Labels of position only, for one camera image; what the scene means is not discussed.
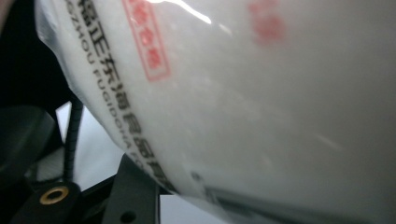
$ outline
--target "gray floor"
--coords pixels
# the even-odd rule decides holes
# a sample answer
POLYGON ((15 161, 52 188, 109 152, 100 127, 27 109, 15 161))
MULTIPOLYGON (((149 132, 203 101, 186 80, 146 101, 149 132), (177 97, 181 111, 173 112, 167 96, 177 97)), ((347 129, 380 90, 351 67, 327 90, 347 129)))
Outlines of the gray floor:
MULTIPOLYGON (((58 119, 64 137, 70 105, 58 110, 58 119)), ((84 109, 78 139, 75 180, 81 189, 114 175, 123 152, 111 141, 103 127, 84 109)), ((225 224, 216 217, 184 202, 177 196, 161 197, 162 224, 225 224)))

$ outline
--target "red stamp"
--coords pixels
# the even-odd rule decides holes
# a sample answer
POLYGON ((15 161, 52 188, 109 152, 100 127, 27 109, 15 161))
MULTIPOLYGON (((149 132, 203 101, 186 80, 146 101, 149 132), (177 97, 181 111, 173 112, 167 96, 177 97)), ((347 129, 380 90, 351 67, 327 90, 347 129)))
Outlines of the red stamp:
POLYGON ((251 15, 255 40, 269 44, 284 38, 285 23, 276 13, 278 0, 254 0, 247 6, 251 15))
POLYGON ((151 4, 147 0, 122 0, 148 81, 170 76, 151 4))

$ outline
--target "white plastic bag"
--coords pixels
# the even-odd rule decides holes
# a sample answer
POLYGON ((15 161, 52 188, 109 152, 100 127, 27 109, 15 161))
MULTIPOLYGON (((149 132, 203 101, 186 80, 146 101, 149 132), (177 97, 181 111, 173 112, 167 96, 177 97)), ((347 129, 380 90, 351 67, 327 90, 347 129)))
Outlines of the white plastic bag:
POLYGON ((168 189, 237 223, 391 223, 395 7, 39 0, 36 20, 72 91, 168 189))

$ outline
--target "brass nut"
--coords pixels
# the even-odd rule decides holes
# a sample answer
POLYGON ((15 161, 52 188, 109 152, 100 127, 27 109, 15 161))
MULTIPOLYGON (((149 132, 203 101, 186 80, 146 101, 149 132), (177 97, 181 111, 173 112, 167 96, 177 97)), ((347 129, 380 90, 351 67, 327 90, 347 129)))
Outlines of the brass nut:
POLYGON ((69 194, 69 189, 65 186, 55 187, 45 192, 41 198, 40 203, 44 205, 55 204, 63 200, 69 194))

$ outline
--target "black metal frame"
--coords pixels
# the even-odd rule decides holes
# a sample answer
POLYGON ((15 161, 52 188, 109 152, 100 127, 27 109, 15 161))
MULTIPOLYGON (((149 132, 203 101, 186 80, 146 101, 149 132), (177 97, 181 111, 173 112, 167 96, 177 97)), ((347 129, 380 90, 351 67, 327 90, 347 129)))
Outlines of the black metal frame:
POLYGON ((124 155, 116 175, 83 192, 67 182, 44 187, 26 201, 10 223, 159 224, 160 192, 169 194, 124 155), (59 202, 45 205, 38 200, 59 187, 69 189, 59 202))

